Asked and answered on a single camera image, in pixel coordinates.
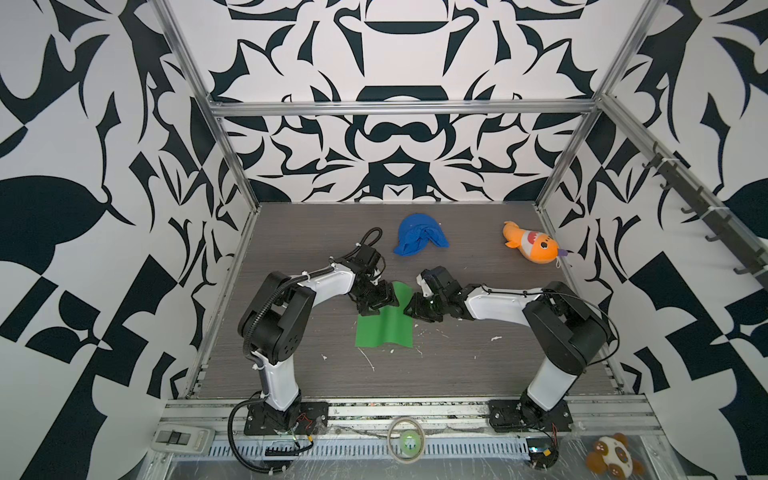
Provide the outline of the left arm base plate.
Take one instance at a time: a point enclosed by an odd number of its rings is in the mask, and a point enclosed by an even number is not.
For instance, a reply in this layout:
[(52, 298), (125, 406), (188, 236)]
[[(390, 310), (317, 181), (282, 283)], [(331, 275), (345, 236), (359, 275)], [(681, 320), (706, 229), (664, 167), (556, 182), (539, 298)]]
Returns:
[(248, 406), (244, 434), (264, 436), (281, 433), (311, 435), (327, 426), (328, 402), (294, 402), (286, 411), (264, 401)]

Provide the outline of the green square paper sheet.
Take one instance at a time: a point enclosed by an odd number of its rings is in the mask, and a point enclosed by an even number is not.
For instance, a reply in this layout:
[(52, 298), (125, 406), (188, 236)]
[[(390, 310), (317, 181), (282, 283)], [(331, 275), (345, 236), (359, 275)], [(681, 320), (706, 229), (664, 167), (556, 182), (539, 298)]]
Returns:
[(383, 307), (378, 315), (358, 316), (356, 347), (375, 348), (384, 344), (413, 347), (414, 321), (404, 313), (405, 307), (412, 299), (413, 290), (405, 283), (395, 282), (394, 292), (398, 306)]

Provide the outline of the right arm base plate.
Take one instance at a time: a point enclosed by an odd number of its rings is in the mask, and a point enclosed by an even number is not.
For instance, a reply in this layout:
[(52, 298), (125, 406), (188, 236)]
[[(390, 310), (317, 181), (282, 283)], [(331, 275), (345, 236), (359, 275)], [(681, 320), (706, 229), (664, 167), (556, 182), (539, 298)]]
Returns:
[(565, 400), (545, 411), (532, 400), (492, 399), (487, 402), (488, 422), (497, 433), (544, 430), (569, 432), (573, 416)]

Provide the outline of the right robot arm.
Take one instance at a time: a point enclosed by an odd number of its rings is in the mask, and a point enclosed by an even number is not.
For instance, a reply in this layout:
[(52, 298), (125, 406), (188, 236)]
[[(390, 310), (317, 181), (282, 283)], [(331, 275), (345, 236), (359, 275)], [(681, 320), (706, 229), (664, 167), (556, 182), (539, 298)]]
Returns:
[(404, 313), (425, 322), (446, 316), (471, 321), (499, 321), (528, 327), (544, 360), (526, 388), (523, 401), (537, 413), (553, 410), (605, 345), (618, 340), (612, 322), (599, 308), (553, 281), (528, 290), (494, 289), (460, 283), (444, 267), (422, 271), (421, 288)]

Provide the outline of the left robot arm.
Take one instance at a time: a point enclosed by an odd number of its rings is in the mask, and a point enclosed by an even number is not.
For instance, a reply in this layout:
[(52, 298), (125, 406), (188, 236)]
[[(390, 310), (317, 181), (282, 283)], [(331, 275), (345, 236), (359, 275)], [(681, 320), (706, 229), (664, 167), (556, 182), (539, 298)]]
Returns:
[(293, 355), (314, 306), (347, 296), (361, 316), (399, 305), (392, 283), (382, 278), (386, 262), (372, 246), (353, 251), (319, 270), (289, 276), (272, 272), (238, 325), (244, 356), (259, 371), (266, 403), (283, 413), (300, 401)]

